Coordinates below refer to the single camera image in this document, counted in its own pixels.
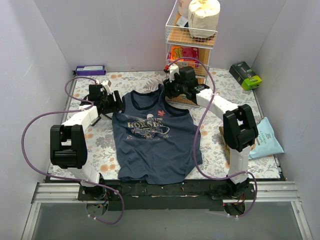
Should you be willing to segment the navy blue printed t-shirt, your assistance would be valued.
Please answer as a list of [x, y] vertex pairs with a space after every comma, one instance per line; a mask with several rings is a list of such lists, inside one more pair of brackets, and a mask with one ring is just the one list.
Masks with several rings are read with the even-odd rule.
[[202, 164], [201, 140], [193, 145], [197, 126], [189, 110], [167, 103], [163, 85], [149, 93], [133, 90], [122, 101], [124, 110], [112, 115], [118, 179], [175, 184]]

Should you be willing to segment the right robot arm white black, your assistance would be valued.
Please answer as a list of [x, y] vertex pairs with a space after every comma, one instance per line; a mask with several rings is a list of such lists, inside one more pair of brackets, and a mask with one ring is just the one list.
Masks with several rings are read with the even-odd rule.
[[204, 107], [222, 120], [223, 139], [229, 147], [229, 170], [224, 178], [214, 178], [210, 194], [214, 197], [237, 199], [250, 185], [249, 153], [258, 137], [258, 128], [248, 104], [237, 105], [215, 94], [215, 87], [199, 83], [191, 66], [178, 67], [171, 63], [164, 72], [169, 75], [163, 82], [169, 99], [185, 95], [194, 104]]

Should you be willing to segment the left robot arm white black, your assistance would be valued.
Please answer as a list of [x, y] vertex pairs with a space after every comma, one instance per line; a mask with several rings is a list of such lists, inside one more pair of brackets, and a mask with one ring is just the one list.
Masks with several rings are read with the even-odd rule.
[[90, 84], [88, 90], [88, 95], [80, 102], [79, 112], [50, 128], [50, 161], [72, 173], [95, 200], [101, 200], [107, 191], [100, 183], [101, 174], [87, 162], [85, 131], [101, 119], [100, 115], [120, 112], [124, 104], [119, 92], [111, 90], [109, 80]]

